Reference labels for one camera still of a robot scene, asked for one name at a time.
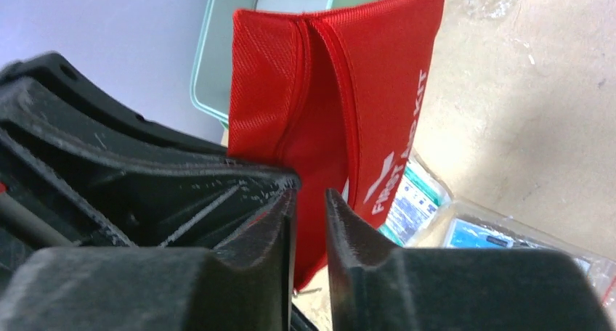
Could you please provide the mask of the red first aid pouch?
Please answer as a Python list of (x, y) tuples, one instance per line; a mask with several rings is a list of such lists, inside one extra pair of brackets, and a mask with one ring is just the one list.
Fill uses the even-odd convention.
[(228, 155), (301, 179), (293, 286), (327, 263), (325, 192), (382, 225), (410, 156), (445, 0), (378, 0), (297, 14), (293, 59), (254, 89), (242, 73)]

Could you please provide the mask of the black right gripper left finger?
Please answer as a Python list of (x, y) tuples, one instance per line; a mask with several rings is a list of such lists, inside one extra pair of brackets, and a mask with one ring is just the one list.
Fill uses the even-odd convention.
[(288, 330), (296, 193), (219, 247), (47, 248), (1, 297), (3, 330)]

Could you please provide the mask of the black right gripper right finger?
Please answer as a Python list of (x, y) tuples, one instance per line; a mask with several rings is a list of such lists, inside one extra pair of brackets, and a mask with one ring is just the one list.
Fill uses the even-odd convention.
[(403, 248), (325, 193), (335, 330), (610, 330), (555, 250)]

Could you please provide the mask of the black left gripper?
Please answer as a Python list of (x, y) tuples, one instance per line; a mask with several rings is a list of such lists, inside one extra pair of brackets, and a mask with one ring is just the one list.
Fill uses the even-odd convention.
[(299, 187), (145, 120), (60, 54), (1, 70), (1, 297), (39, 250), (213, 250)]

